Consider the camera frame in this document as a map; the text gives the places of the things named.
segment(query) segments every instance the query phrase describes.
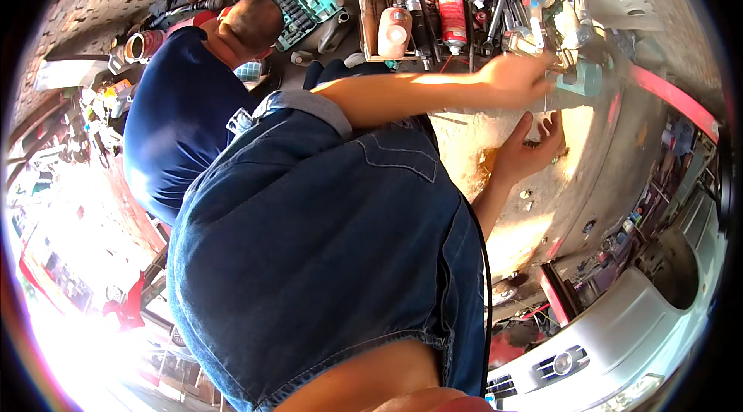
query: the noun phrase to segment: bucket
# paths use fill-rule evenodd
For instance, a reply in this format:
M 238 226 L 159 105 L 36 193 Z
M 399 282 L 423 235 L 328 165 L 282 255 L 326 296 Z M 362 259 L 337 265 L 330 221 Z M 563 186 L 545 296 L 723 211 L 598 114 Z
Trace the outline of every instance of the bucket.
M 126 41 L 124 59 L 127 63 L 145 62 L 152 57 L 165 40 L 165 31 L 147 30 L 134 33 Z

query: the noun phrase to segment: jacket pocket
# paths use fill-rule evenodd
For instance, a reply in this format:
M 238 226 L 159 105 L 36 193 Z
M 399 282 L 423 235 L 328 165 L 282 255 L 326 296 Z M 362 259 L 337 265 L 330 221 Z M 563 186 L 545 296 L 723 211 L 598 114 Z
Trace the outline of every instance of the jacket pocket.
M 385 131 L 383 136 L 371 132 L 351 142 L 361 145 L 368 165 L 402 168 L 429 183 L 436 181 L 440 167 L 438 155 L 430 141 L 420 132 L 395 127 Z

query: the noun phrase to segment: metal can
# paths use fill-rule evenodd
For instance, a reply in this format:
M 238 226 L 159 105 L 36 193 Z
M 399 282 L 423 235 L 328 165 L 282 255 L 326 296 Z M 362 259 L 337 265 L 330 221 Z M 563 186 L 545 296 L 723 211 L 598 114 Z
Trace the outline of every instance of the metal can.
M 441 14 L 441 40 L 452 55 L 467 45 L 467 23 L 464 21 L 464 0 L 438 0 Z

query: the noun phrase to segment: wrench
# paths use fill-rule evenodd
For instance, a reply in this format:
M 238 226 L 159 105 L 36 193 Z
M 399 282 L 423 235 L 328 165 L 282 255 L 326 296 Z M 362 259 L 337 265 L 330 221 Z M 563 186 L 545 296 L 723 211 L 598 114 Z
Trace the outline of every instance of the wrench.
M 503 13 L 503 6 L 505 5 L 506 0 L 498 0 L 496 4 L 496 8 L 493 11 L 493 18 L 490 22 L 490 28 L 488 29 L 488 38 L 485 40 L 484 43 L 482 43 L 482 53 L 485 56 L 493 55 L 493 51 L 495 50 L 495 46 L 493 45 L 493 40 L 496 37 L 496 32 L 498 30 L 498 23 L 501 19 L 501 14 Z

